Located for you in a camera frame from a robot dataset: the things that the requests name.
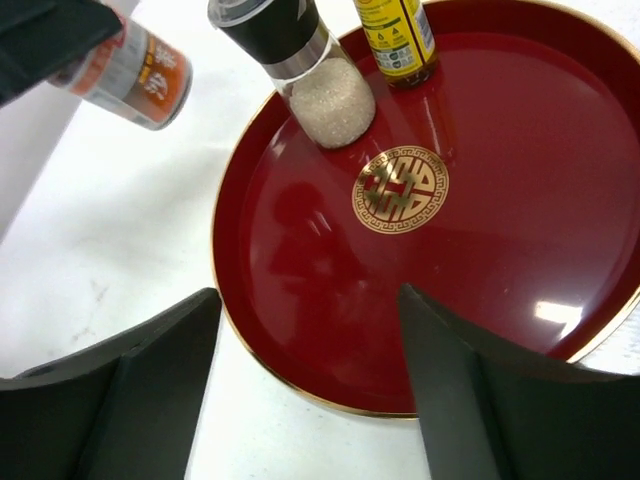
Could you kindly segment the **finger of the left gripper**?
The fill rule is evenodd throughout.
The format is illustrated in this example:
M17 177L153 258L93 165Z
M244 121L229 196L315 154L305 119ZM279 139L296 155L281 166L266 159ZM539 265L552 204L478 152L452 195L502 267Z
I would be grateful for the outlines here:
M98 1L1 3L1 103L7 105L122 30Z

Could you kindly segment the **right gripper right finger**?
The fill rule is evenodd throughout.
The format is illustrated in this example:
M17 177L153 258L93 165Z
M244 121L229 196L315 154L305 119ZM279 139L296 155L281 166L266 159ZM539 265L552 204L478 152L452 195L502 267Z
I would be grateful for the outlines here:
M435 479L635 479L639 380L516 345L416 287L397 295Z

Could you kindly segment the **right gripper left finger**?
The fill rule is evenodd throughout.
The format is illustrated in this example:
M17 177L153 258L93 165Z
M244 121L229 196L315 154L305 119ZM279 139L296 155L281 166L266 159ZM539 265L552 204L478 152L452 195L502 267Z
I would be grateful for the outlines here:
M204 288L155 317L1 381L4 479L182 479L222 303Z

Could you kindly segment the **jar with white red lid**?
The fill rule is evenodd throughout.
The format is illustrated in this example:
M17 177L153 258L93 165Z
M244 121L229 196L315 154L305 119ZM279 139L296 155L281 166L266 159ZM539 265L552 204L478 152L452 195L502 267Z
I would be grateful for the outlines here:
M48 82L148 130L163 129L189 94L191 62L137 22L119 20L119 33Z

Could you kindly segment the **salt grinder black cap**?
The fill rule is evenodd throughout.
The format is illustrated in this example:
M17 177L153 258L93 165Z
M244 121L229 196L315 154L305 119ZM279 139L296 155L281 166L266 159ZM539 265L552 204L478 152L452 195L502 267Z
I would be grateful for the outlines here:
M210 1L207 16L260 64L313 142L337 149L368 130L373 93L313 1Z

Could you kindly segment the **small yellow label sauce bottle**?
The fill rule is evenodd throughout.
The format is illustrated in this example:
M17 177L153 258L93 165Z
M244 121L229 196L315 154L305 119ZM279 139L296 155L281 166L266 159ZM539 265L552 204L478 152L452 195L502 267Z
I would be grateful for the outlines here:
M434 72L434 35L419 0L355 0L374 60L387 83L411 88Z

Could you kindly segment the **red round tray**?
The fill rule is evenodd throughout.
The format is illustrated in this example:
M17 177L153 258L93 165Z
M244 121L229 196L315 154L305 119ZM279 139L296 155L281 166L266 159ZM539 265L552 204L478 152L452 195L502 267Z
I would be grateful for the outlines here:
M639 53L548 1L431 1L439 53L326 150L271 96L226 168L212 264L244 347L305 397L412 418L400 287L575 362L639 302Z

